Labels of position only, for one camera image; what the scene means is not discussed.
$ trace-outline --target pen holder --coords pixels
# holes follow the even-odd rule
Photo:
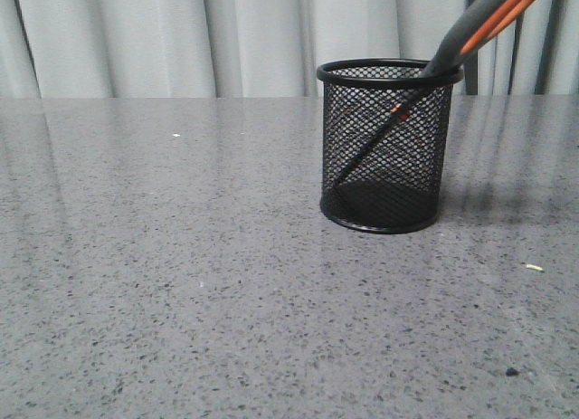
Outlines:
[[[462,71],[418,78],[426,63],[363,59],[318,67],[324,82],[320,207],[330,220],[372,233],[409,233],[436,221],[452,87]],[[427,93],[358,158],[416,91]]]

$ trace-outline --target gray speckled surface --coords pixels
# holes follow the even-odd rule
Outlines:
[[[0,417],[577,417],[579,96],[452,107],[388,236],[318,210],[321,100],[1,100]]]

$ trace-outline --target curtain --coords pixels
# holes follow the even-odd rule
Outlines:
[[[319,95],[323,62],[427,60],[472,0],[0,0],[4,98]],[[579,0],[537,0],[458,93],[579,91]]]

